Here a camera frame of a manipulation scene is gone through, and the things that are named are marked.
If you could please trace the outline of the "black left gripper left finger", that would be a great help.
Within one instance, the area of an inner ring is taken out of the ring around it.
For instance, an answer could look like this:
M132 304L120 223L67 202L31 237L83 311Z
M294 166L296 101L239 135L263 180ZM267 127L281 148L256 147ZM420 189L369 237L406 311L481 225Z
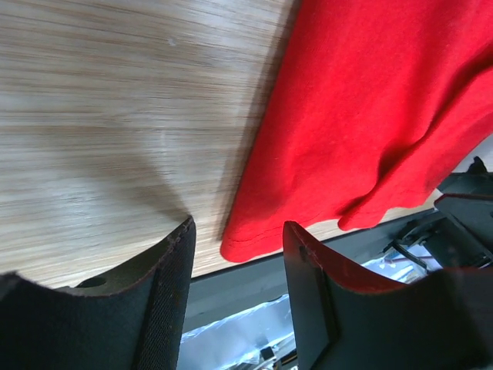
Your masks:
M77 286L1 276L3 369L174 369L196 246L192 218Z

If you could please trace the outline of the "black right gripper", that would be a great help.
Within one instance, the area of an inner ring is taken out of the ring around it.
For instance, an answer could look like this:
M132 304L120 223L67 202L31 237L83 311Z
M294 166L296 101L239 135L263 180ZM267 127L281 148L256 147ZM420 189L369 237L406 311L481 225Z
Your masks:
M439 222L444 245L438 248L442 267L492 267L492 172L476 156L468 169L451 173L438 186L434 202L444 216Z

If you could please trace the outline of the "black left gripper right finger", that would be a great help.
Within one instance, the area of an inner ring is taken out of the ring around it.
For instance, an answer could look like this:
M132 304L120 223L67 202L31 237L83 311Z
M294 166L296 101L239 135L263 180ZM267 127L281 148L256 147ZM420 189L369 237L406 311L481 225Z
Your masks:
M492 271L411 284L374 273L299 224L283 257L301 369L483 369L492 363Z

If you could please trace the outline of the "red t shirt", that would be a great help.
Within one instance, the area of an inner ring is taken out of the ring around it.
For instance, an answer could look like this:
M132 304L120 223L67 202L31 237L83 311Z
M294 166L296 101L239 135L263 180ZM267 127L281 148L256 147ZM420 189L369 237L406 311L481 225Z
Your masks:
M418 207L491 132L490 1L304 1L220 253Z

